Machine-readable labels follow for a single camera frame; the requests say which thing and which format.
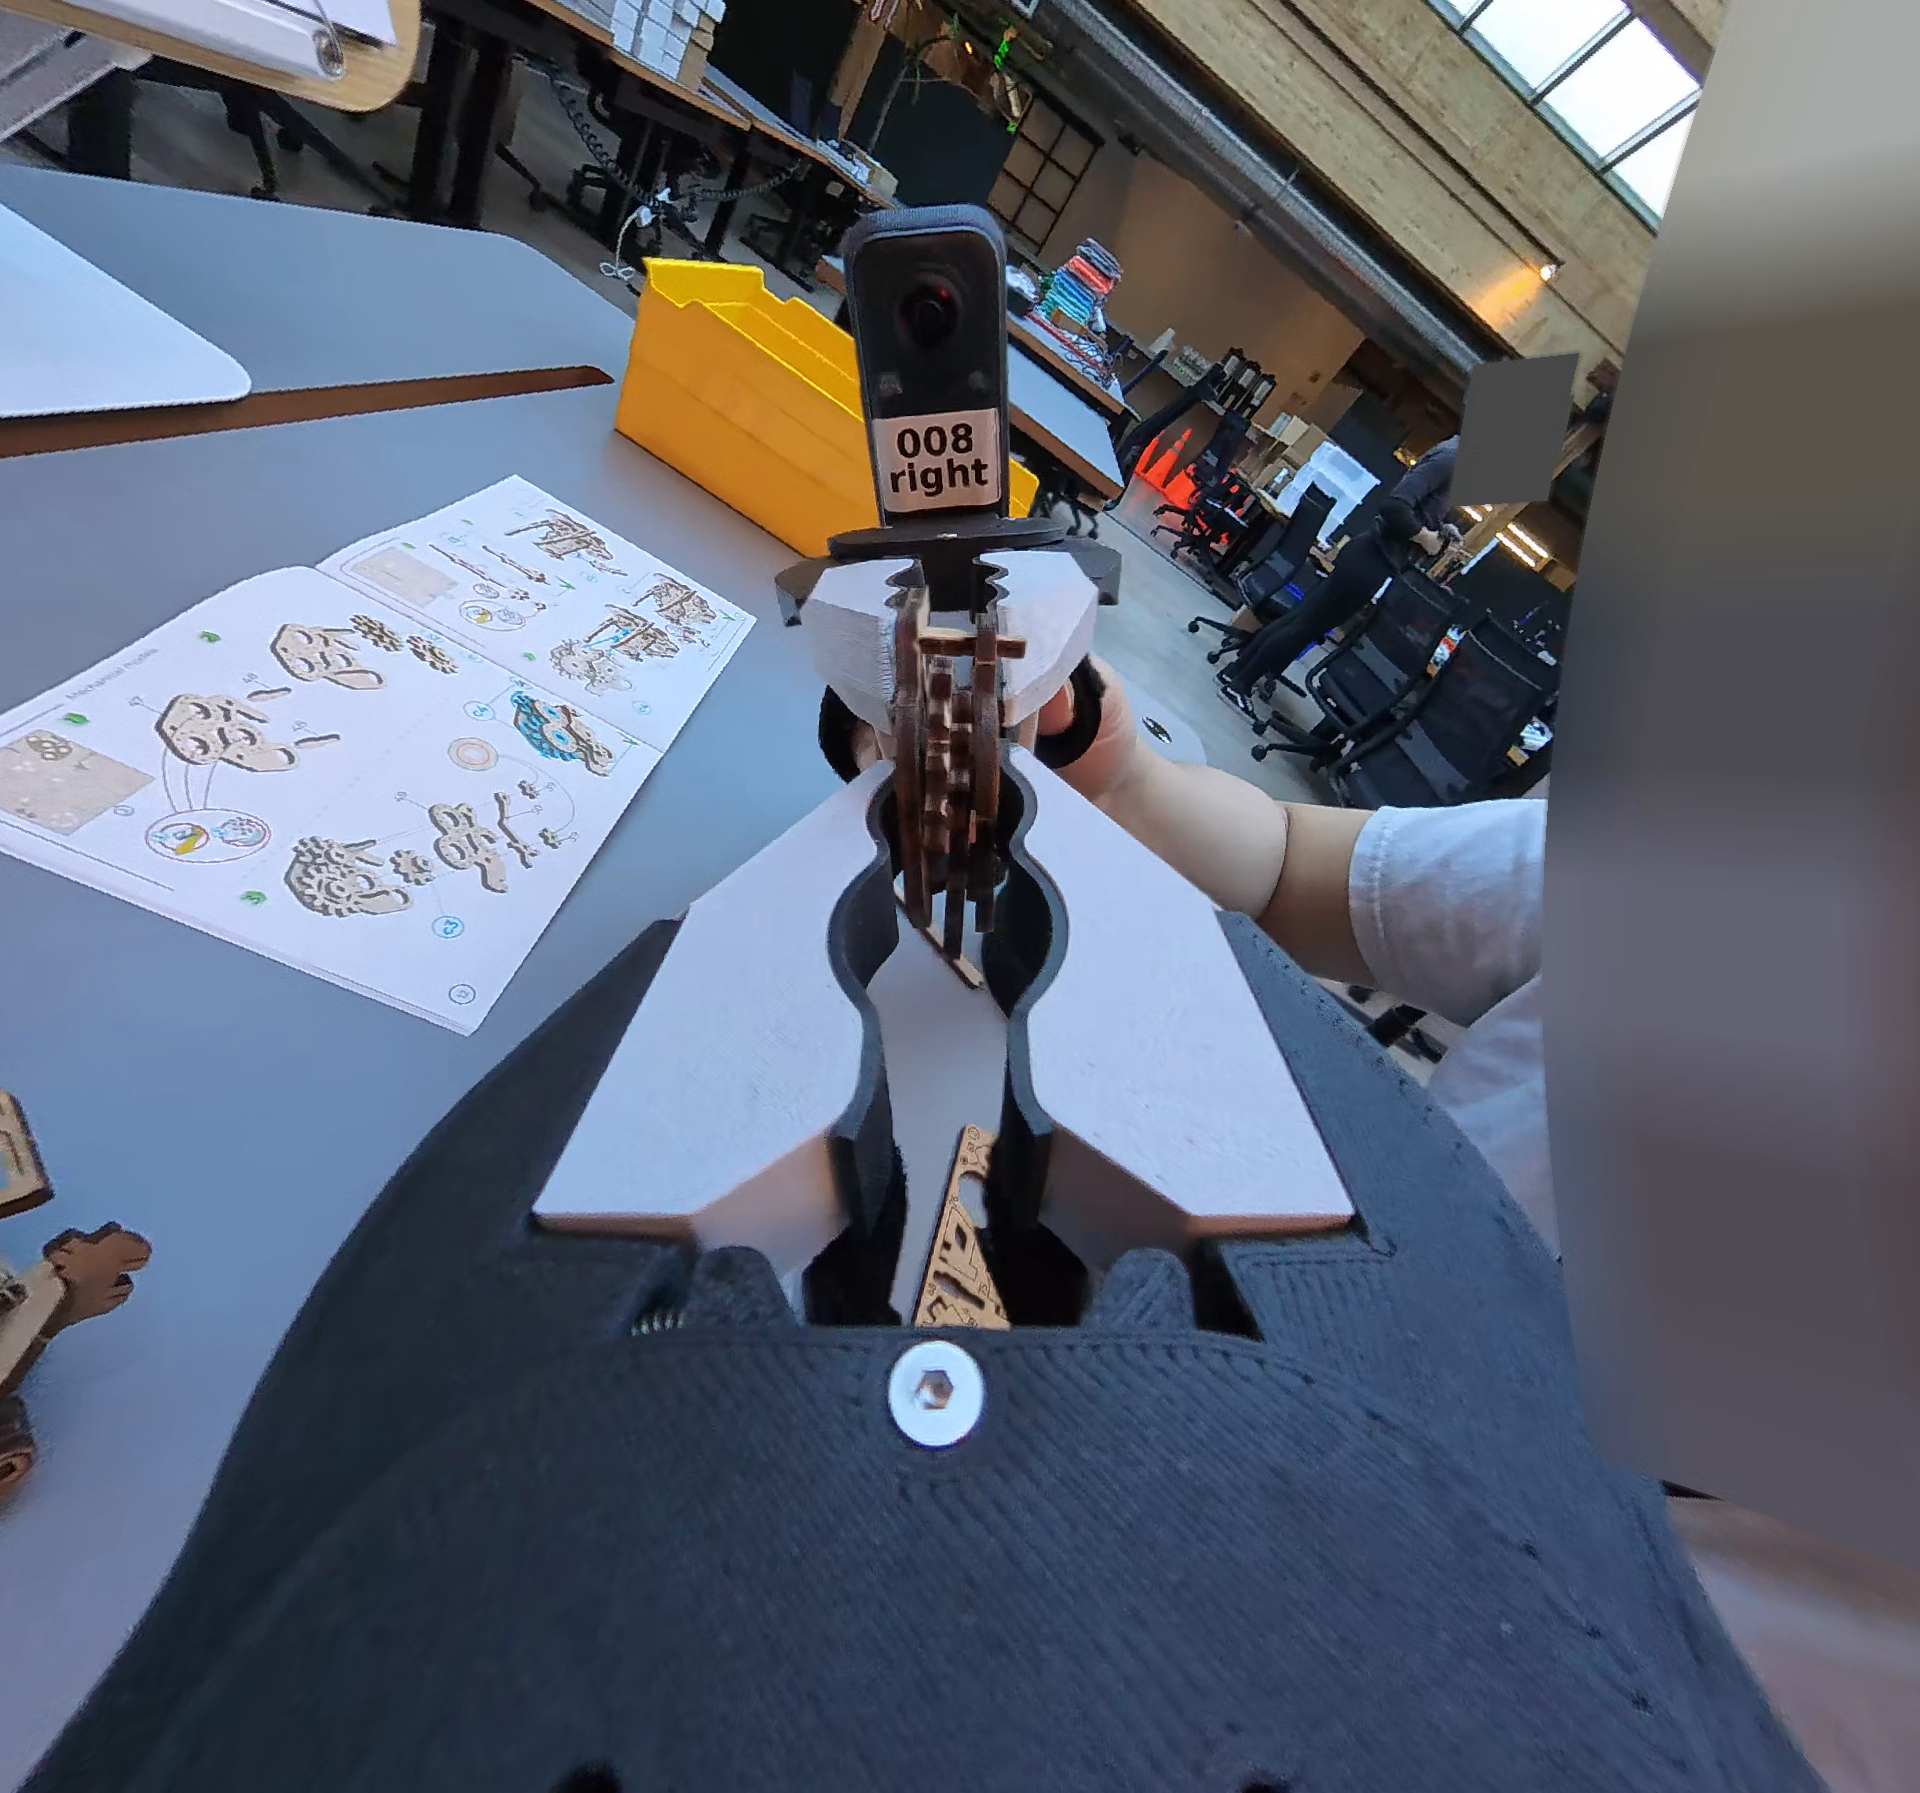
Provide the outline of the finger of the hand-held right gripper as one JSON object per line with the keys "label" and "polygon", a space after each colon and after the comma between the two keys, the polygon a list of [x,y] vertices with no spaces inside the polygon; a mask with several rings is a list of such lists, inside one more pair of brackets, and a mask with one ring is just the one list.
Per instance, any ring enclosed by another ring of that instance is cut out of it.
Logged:
{"label": "finger of the hand-held right gripper", "polygon": [[1089,576],[1002,576],[998,585],[998,714],[1002,740],[1033,740],[1028,722],[1089,653],[1097,585]]}
{"label": "finger of the hand-held right gripper", "polygon": [[884,746],[898,746],[915,705],[913,633],[910,582],[816,582],[807,599],[814,667]]}

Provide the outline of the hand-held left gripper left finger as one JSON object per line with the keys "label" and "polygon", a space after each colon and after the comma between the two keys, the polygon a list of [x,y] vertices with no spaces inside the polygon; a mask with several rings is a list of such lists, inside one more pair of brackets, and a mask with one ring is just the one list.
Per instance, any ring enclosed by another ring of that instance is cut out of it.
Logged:
{"label": "hand-held left gripper left finger", "polygon": [[894,774],[686,909],[552,1175],[552,1230],[763,1254],[818,1323],[895,1326],[901,1158],[869,988],[898,945]]}

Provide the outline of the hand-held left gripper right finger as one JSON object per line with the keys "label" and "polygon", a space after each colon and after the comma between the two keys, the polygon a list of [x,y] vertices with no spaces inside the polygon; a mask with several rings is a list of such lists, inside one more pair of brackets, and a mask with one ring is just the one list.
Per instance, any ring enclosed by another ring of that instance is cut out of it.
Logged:
{"label": "hand-held left gripper right finger", "polygon": [[1075,1326],[1139,1248],[1354,1224],[1354,1202],[1212,901],[1029,753],[1001,785],[995,1284]]}

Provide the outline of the wooden gear assembly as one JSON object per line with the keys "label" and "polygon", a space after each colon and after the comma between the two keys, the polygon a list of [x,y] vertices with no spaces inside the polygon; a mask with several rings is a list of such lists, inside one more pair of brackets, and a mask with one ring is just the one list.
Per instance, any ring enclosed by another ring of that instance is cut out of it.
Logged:
{"label": "wooden gear assembly", "polygon": [[904,907],[960,964],[969,924],[987,932],[995,921],[1001,677],[1026,642],[1002,633],[995,595],[966,630],[935,627],[918,561],[889,585]]}

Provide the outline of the person's right forearm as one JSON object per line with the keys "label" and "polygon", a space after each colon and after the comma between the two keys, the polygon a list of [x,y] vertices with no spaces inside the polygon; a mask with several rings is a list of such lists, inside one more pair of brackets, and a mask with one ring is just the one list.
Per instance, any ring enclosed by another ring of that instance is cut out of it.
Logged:
{"label": "person's right forearm", "polygon": [[1468,1026],[1542,970],[1547,805],[1332,807],[1218,771],[1197,792],[1195,881],[1324,979]]}

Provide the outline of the grey desk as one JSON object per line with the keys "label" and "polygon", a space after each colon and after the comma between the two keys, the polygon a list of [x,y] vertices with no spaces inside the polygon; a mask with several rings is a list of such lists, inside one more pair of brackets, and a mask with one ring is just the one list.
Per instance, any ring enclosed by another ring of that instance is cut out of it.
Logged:
{"label": "grey desk", "polygon": [[673,1262],[542,1236],[510,1127],[584,1096],[645,924],[823,796],[782,548],[614,436],[629,320],[510,336],[510,240],[18,171],[254,377],[332,327],[467,403],[5,460],[5,705],[505,474],[762,615],[474,1034],[5,858],[5,1085],[76,1214],[157,1243],[56,1347],[5,1521],[5,1781],[47,1787],[1172,1787],[1034,1509],[895,1470],[886,1345],[632,1331]]}

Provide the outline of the person's right hand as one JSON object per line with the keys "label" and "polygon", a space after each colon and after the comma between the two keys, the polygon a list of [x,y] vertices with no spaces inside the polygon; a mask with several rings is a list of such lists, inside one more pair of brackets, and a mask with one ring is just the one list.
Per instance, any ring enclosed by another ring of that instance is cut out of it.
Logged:
{"label": "person's right hand", "polygon": [[1044,702],[1033,749],[1215,901],[1242,901],[1242,780],[1150,746],[1123,678],[1099,656],[1084,656]]}

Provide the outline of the stack of coloured cloths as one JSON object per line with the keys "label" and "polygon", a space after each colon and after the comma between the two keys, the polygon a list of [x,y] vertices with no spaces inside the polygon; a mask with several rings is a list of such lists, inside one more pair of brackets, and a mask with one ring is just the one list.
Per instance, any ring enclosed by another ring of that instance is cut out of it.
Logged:
{"label": "stack of coloured cloths", "polygon": [[1044,276],[1034,316],[1048,319],[1061,332],[1105,341],[1109,330],[1107,301],[1123,276],[1123,263],[1103,244],[1083,240],[1062,265]]}

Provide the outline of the black office chair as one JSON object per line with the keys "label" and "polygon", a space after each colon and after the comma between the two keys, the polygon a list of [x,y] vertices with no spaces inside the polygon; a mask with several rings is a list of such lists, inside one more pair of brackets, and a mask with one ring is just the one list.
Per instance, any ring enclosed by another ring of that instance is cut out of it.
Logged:
{"label": "black office chair", "polygon": [[1335,497],[1320,484],[1309,484],[1291,518],[1261,535],[1235,575],[1242,607],[1252,615],[1248,627],[1206,617],[1190,621],[1190,631],[1222,631],[1222,645],[1209,653],[1212,667],[1252,645],[1258,630],[1287,618],[1324,585],[1325,572],[1315,564],[1314,549],[1333,509]]}
{"label": "black office chair", "polygon": [[1513,753],[1558,687],[1558,663],[1521,633],[1429,576],[1398,576],[1309,673],[1333,728],[1315,766],[1359,807],[1501,796],[1522,780]]}

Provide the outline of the yellow plastic bin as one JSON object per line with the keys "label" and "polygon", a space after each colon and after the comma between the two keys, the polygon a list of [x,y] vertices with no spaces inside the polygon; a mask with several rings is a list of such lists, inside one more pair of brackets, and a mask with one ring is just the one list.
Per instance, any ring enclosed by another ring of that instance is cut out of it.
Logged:
{"label": "yellow plastic bin", "polygon": [[1048,548],[1011,460],[1006,244],[976,203],[853,229],[850,330],[746,265],[646,265],[618,431],[802,557]]}

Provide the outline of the wooden puzzle sheet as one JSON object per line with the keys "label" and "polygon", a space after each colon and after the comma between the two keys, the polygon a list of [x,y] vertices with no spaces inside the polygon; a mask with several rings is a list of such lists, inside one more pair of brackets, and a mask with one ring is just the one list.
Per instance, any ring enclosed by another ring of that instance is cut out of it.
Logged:
{"label": "wooden puzzle sheet", "polygon": [[995,1134],[969,1124],[955,1143],[935,1214],[913,1328],[962,1326],[1007,1331],[1011,1316],[985,1254],[991,1158]]}

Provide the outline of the person's white shirt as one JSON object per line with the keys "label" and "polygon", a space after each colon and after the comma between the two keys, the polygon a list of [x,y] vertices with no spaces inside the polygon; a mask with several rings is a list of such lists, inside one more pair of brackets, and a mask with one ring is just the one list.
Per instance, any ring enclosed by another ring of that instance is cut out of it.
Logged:
{"label": "person's white shirt", "polygon": [[1452,1041],[1429,1082],[1429,1095],[1452,1115],[1522,1207],[1547,1250],[1560,1256],[1541,975],[1511,991]]}

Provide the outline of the open instruction booklet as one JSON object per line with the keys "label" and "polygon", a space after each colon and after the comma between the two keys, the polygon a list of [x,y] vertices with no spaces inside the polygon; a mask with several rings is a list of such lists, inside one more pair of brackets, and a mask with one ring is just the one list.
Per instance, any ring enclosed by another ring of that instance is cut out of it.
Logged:
{"label": "open instruction booklet", "polygon": [[5,850],[474,1031],[753,630],[512,474],[5,714]]}

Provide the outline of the wooden mechanism model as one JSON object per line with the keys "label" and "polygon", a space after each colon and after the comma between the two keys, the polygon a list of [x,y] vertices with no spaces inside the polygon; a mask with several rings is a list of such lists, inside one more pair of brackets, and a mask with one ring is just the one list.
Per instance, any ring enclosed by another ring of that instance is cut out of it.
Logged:
{"label": "wooden mechanism model", "polygon": [[[2,1219],[56,1198],[28,1115],[2,1091]],[[20,1384],[51,1340],[83,1321],[102,1317],[132,1296],[132,1275],[152,1258],[152,1243],[120,1226],[61,1230],[42,1256],[16,1267],[2,1262],[2,1494],[35,1464],[35,1434]]]}

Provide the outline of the white flat stand base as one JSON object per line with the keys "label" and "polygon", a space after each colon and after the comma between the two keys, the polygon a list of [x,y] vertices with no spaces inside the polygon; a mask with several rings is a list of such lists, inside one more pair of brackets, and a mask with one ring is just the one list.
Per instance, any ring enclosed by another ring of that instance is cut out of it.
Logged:
{"label": "white flat stand base", "polygon": [[214,405],[249,370],[145,296],[2,209],[2,417]]}

